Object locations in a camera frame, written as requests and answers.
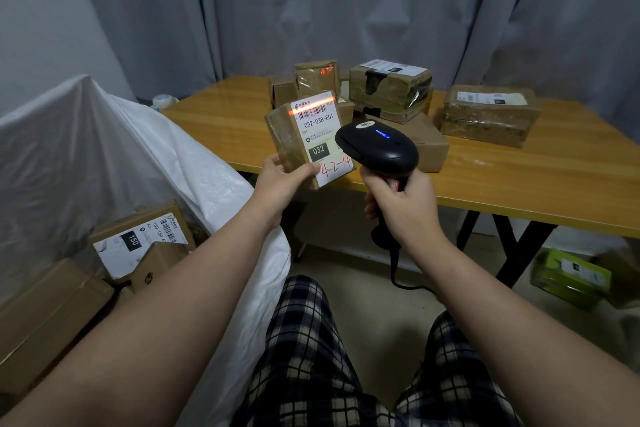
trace person's left hand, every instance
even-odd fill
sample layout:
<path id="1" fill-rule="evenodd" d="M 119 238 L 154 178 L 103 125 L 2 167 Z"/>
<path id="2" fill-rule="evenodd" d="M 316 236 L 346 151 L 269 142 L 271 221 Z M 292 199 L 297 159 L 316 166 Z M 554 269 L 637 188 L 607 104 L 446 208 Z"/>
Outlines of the person's left hand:
<path id="1" fill-rule="evenodd" d="M 287 207 L 300 184 L 320 171 L 320 165 L 313 162 L 301 165 L 287 174 L 278 163 L 278 154 L 270 155 L 265 159 L 253 196 L 247 203 L 251 203 L 260 212 L 265 213 L 272 229 L 280 224 L 282 211 Z"/>

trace barcode scanner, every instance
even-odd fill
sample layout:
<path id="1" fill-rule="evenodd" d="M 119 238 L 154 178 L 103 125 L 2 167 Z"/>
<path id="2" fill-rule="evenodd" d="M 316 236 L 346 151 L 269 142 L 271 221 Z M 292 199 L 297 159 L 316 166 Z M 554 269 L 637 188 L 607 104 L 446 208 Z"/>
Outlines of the barcode scanner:
<path id="1" fill-rule="evenodd" d="M 409 176 L 418 165 L 418 149 L 404 133 L 376 120 L 354 122 L 341 127 L 335 134 L 335 143 L 356 162 L 379 174 L 391 188 L 404 190 Z M 378 208 L 378 226 L 371 230 L 373 243 L 391 256 L 391 282 L 400 289 L 413 291 L 429 287 L 402 286 L 396 282 L 396 270 L 400 258 L 400 244 L 393 237 Z"/>

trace large white sack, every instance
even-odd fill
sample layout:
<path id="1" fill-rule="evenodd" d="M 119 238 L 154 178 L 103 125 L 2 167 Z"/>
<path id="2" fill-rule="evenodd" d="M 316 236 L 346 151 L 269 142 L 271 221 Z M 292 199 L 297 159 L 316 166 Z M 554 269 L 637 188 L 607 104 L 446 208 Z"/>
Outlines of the large white sack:
<path id="1" fill-rule="evenodd" d="M 253 192 L 177 125 L 89 76 L 0 118 L 0 156 L 0 305 L 53 261 L 86 249 L 93 227 L 136 206 L 175 198 L 215 233 Z M 178 425 L 228 422 L 264 350 L 289 262 L 278 228 Z"/>

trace person's leg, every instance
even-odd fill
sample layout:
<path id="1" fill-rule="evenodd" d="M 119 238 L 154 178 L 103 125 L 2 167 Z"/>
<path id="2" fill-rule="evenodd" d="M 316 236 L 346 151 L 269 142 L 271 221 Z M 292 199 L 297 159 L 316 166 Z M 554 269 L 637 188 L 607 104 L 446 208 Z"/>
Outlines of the person's leg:
<path id="1" fill-rule="evenodd" d="M 232 425 L 377 425 L 379 417 L 388 424 L 393 415 L 363 393 L 323 290 L 289 277 Z"/>
<path id="2" fill-rule="evenodd" d="M 431 327 L 422 366 L 400 395 L 396 413 L 455 425 L 523 425 L 492 381 L 482 358 L 446 311 Z"/>

